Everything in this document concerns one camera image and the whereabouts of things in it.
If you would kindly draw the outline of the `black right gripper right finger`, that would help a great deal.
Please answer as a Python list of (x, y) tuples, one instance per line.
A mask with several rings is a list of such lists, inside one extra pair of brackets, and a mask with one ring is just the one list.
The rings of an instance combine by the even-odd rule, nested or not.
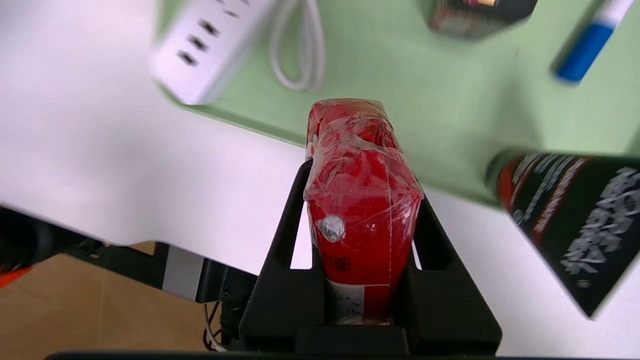
[(398, 287), (395, 323), (410, 353), (496, 353), (502, 328), (423, 198)]

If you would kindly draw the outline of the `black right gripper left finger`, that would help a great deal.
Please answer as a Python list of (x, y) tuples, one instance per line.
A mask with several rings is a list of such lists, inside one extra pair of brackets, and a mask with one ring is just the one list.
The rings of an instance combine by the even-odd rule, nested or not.
[(291, 268), (312, 164), (298, 168), (238, 326), (246, 350), (292, 351), (298, 331), (325, 323), (325, 271), (317, 248), (311, 248), (311, 268)]

